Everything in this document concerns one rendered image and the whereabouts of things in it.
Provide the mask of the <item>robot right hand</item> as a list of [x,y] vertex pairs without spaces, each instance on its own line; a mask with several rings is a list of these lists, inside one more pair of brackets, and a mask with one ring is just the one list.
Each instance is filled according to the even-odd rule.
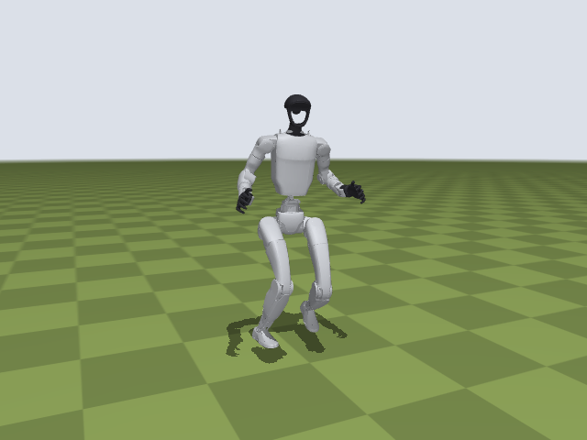
[[251,198],[252,198],[252,189],[248,188],[247,190],[245,190],[245,192],[243,192],[239,198],[238,198],[238,203],[237,203],[237,207],[236,209],[241,212],[242,214],[245,214],[240,208],[242,207],[243,209],[247,209],[247,205],[249,205]]

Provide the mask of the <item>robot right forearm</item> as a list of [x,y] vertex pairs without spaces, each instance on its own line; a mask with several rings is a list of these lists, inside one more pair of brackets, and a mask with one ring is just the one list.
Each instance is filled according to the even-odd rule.
[[[249,180],[246,180],[246,179],[244,178],[244,176],[245,176],[245,170],[243,170],[243,171],[242,171],[242,172],[239,174],[239,176],[238,176],[238,184],[237,184],[237,186],[238,186],[238,197],[239,197],[239,196],[240,196],[240,195],[241,195],[243,192],[245,192],[245,190],[247,190],[248,188],[250,188],[250,189],[252,188],[252,186],[251,186],[251,182],[250,182]],[[251,193],[251,192],[249,192],[249,193]],[[252,204],[253,200],[254,200],[254,196],[252,196],[252,198],[251,198],[251,201],[250,201],[249,205],[251,205],[251,204]]]

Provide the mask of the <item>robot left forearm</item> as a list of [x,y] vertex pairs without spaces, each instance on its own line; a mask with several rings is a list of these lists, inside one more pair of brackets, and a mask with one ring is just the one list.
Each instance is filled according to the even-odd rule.
[[[331,171],[331,170],[330,170]],[[331,171],[332,173],[332,171]],[[339,189],[340,186],[344,185],[339,179],[332,173],[332,177],[327,180],[327,188],[332,190],[337,196],[346,197],[344,190]]]

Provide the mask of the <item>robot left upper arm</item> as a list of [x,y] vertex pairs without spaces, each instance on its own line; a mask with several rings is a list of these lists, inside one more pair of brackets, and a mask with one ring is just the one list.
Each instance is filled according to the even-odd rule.
[[326,141],[321,137],[316,137],[317,142],[317,153],[316,153],[316,162],[318,166],[318,174],[317,180],[321,184],[326,184],[328,178],[332,177],[332,173],[329,170],[330,164],[330,146],[326,143]]

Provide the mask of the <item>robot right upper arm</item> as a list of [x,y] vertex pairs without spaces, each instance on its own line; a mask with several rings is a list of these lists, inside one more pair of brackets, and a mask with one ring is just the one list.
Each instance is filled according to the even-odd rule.
[[276,136],[262,136],[257,140],[244,168],[244,178],[249,180],[251,185],[255,182],[257,177],[254,175],[255,170],[261,165],[265,158],[265,154],[271,153],[274,150],[276,141]]

